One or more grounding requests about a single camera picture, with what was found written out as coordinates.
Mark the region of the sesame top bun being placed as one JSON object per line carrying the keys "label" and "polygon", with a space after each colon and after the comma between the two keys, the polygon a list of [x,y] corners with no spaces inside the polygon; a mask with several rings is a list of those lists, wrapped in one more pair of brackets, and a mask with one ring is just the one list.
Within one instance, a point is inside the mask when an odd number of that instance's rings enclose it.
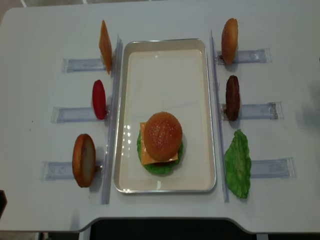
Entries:
{"label": "sesame top bun being placed", "polygon": [[158,162],[167,162],[175,157],[182,137],[180,122],[169,112],[157,112],[145,123],[144,145],[148,154]]}

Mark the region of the cheese slice on burger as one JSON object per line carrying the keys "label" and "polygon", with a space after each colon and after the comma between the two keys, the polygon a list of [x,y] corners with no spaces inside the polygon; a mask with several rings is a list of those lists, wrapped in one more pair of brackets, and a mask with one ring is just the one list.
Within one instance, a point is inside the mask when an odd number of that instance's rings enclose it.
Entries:
{"label": "cheese slice on burger", "polygon": [[147,149],[145,147],[144,138],[142,137],[142,133],[144,133],[144,130],[145,130],[145,125],[146,125],[145,122],[140,123],[140,131],[139,131],[138,140],[137,140],[137,151],[138,151],[141,164],[149,165],[157,162],[169,162],[169,161],[177,160],[178,159],[177,153],[166,161],[155,160],[150,156],[150,154],[147,152]]}

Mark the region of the lettuce leaf on burger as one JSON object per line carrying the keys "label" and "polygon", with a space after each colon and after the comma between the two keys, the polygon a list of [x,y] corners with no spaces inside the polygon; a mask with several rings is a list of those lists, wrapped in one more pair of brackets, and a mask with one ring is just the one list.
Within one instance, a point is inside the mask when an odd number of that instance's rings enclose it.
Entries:
{"label": "lettuce leaf on burger", "polygon": [[151,174],[153,175],[167,175],[170,174],[175,167],[180,163],[182,156],[183,156],[183,142],[181,143],[178,152],[177,152],[177,160],[175,162],[175,164],[169,165],[169,166],[162,166],[162,167],[156,167],[156,166],[152,166],[152,164],[146,164],[143,165],[143,167]]}

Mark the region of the red tomato slice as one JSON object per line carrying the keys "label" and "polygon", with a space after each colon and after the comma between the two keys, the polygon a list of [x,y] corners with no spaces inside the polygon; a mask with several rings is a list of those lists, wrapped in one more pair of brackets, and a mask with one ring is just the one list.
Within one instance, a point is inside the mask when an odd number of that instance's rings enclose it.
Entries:
{"label": "red tomato slice", "polygon": [[104,120],[107,114],[106,94],[102,81],[96,80],[92,88],[92,105],[95,116],[99,120]]}

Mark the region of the spare brown meat patty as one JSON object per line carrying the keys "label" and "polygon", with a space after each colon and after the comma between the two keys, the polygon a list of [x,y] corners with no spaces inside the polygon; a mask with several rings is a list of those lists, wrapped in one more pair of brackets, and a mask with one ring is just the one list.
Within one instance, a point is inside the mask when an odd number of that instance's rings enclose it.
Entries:
{"label": "spare brown meat patty", "polygon": [[235,75],[231,75],[226,83],[226,115],[229,121],[236,121],[240,111],[240,88]]}

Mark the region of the clear holder under cheese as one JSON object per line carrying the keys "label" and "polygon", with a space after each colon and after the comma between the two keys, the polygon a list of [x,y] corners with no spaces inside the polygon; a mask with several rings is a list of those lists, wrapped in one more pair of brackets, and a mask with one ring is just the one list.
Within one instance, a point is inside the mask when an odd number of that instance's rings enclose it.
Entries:
{"label": "clear holder under cheese", "polygon": [[61,71],[63,73],[73,72],[96,72],[105,71],[106,67],[100,58],[72,59],[64,58]]}

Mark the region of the spare green lettuce leaf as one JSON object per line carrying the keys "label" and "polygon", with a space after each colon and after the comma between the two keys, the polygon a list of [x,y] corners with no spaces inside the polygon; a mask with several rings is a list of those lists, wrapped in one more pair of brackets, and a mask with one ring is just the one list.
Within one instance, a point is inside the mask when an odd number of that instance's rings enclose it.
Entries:
{"label": "spare green lettuce leaf", "polygon": [[240,199],[246,199],[251,187],[250,149],[248,139],[241,129],[234,132],[234,137],[224,154],[225,179],[231,192]]}

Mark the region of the spare standing cheese slice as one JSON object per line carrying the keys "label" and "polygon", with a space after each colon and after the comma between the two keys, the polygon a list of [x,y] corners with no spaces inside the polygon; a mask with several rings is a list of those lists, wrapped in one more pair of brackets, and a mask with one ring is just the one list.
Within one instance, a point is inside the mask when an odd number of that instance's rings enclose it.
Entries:
{"label": "spare standing cheese slice", "polygon": [[112,45],[105,21],[103,20],[100,28],[99,49],[108,74],[111,73],[112,67]]}

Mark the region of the clear holder under lettuce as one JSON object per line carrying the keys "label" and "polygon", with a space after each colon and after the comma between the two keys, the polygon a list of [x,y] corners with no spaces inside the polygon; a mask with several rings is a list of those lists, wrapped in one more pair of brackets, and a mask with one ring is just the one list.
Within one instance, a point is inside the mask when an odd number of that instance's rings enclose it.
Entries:
{"label": "clear holder under lettuce", "polygon": [[296,169],[293,157],[253,160],[251,165],[251,179],[295,178]]}

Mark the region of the white rectangular metal tray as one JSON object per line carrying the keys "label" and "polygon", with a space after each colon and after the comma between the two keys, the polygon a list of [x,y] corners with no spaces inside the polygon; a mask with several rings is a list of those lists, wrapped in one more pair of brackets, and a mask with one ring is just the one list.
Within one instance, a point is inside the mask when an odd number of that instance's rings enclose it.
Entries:
{"label": "white rectangular metal tray", "polygon": [[[208,58],[197,39],[134,41],[124,48],[114,147],[114,185],[123,194],[207,192],[216,184]],[[141,164],[140,124],[157,112],[182,127],[183,151],[167,174]]]}

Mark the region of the spare bun slice left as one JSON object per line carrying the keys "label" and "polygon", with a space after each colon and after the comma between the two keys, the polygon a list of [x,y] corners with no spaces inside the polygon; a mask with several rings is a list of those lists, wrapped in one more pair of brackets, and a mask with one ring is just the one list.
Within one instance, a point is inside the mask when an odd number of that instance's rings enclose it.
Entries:
{"label": "spare bun slice left", "polygon": [[80,134],[74,143],[72,173],[81,188],[90,187],[96,171],[96,149],[92,138]]}

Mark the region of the clear holder under patty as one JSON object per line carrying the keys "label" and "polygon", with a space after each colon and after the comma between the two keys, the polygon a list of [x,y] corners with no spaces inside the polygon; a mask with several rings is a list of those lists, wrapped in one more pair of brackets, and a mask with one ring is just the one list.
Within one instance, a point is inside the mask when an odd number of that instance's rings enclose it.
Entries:
{"label": "clear holder under patty", "polygon": [[239,108],[237,120],[283,120],[281,102],[264,104],[243,104]]}

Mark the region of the brown object at edge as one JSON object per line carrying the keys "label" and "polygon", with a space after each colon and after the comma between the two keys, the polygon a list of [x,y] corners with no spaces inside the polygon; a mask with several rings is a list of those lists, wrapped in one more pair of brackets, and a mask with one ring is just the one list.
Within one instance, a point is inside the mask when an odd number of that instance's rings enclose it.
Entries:
{"label": "brown object at edge", "polygon": [[5,192],[3,190],[0,190],[0,218],[3,215],[7,203],[8,201]]}

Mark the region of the clear long rail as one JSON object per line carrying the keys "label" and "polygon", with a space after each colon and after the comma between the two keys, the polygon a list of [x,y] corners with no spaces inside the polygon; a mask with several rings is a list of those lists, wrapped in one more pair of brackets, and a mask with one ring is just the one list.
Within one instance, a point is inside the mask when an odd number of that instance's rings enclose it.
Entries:
{"label": "clear long rail", "polygon": [[224,138],[222,129],[222,115],[220,110],[220,99],[219,99],[219,84],[217,78],[217,64],[215,58],[215,43],[213,38],[213,31],[210,31],[210,57],[211,57],[211,69],[213,78],[213,92],[215,98],[215,115],[217,124],[217,136],[218,136],[218,146],[219,146],[219,158],[220,158],[220,168],[221,168],[221,180],[222,180],[222,191],[223,191],[223,201],[224,203],[229,203],[229,189],[226,182],[226,169],[225,169],[225,158],[224,158]]}
{"label": "clear long rail", "polygon": [[109,111],[109,128],[106,154],[104,159],[104,174],[101,194],[101,204],[107,205],[110,202],[113,161],[115,156],[116,138],[118,135],[118,113],[119,96],[121,93],[121,71],[122,71],[123,42],[120,36],[117,36],[117,44],[113,64],[113,87],[112,99]]}

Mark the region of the clear right long rail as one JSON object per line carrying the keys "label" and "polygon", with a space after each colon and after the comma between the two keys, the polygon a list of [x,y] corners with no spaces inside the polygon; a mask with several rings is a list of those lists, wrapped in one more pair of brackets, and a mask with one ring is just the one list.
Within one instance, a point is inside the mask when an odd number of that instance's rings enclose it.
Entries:
{"label": "clear right long rail", "polygon": [[224,138],[222,129],[222,115],[220,110],[220,99],[219,99],[219,84],[217,78],[217,64],[215,58],[215,43],[213,38],[213,31],[210,31],[210,57],[211,57],[211,69],[213,78],[213,92],[215,98],[215,115],[217,124],[217,136],[218,136],[218,146],[219,146],[219,158],[220,158],[220,168],[221,168],[221,180],[222,180],[222,191],[223,191],[223,201],[224,203],[229,203],[229,189],[226,182],[226,169],[225,169],[225,158],[224,158]]}

